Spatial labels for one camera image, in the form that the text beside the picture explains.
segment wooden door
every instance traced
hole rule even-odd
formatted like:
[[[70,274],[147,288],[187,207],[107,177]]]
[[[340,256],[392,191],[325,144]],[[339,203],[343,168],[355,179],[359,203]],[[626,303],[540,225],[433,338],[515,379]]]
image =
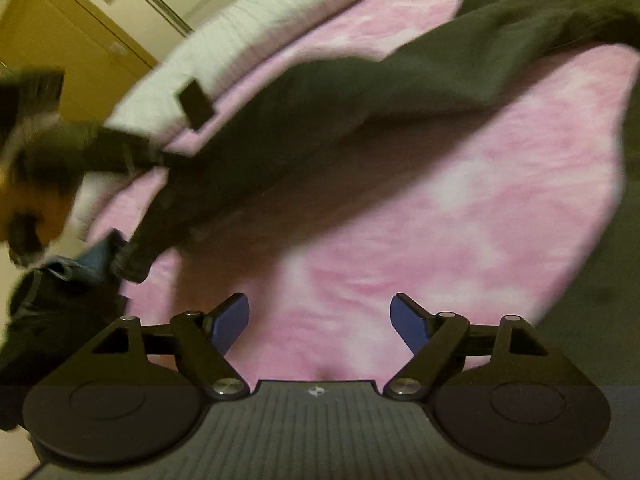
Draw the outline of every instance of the wooden door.
[[[0,61],[63,68],[61,115],[103,121],[150,67],[76,0],[12,0],[0,20]]]

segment ribbed black surface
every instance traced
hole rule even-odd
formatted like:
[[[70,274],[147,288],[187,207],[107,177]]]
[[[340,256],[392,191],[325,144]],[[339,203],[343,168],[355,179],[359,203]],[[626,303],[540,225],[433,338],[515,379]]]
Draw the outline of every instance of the ribbed black surface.
[[[188,442],[155,463],[100,475],[48,465],[33,476],[92,478],[605,480],[586,462],[544,473],[480,463],[451,447],[420,407],[384,399],[367,382],[264,382],[249,399],[215,405]]]

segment pink rug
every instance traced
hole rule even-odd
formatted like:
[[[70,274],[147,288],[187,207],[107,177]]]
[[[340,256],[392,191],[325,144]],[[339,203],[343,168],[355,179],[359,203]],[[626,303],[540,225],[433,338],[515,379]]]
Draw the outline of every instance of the pink rug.
[[[217,103],[215,126],[304,57],[384,56],[446,22],[459,0],[364,0],[301,38]],[[376,379],[410,357],[389,303],[405,292],[474,323],[540,318],[609,220],[618,131],[638,55],[594,46],[530,67],[492,113],[377,124],[212,227],[127,285],[145,324],[248,294],[248,329],[227,355],[251,383]],[[194,151],[205,136],[181,135]],[[129,235],[162,184],[148,174],[94,225]]]

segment floor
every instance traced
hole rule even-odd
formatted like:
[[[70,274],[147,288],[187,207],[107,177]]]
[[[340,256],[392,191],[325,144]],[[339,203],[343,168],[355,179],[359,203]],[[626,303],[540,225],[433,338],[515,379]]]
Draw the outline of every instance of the floor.
[[[75,256],[84,244],[73,232],[66,232],[60,241],[52,247],[55,254]],[[20,279],[21,272],[9,261],[5,246],[0,248],[0,298],[6,305],[11,297],[15,284]],[[7,324],[6,308],[0,309],[0,343],[4,339],[4,327]],[[38,459],[27,439],[27,432],[22,428],[5,433],[0,431],[0,479],[21,480],[38,464]]]

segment circular black pad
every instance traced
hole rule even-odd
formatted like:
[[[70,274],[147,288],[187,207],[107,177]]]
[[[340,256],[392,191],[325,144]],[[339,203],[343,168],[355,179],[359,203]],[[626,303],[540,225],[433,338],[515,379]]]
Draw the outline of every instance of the circular black pad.
[[[121,465],[167,450],[189,433],[201,410],[198,390],[151,363],[152,381],[96,373],[81,385],[43,384],[24,403],[25,425],[57,455],[92,465]]]
[[[444,432],[470,453],[509,466],[560,467],[584,458],[606,435],[609,405],[595,386],[487,384],[481,374],[474,381],[474,371],[445,383],[434,400]]]

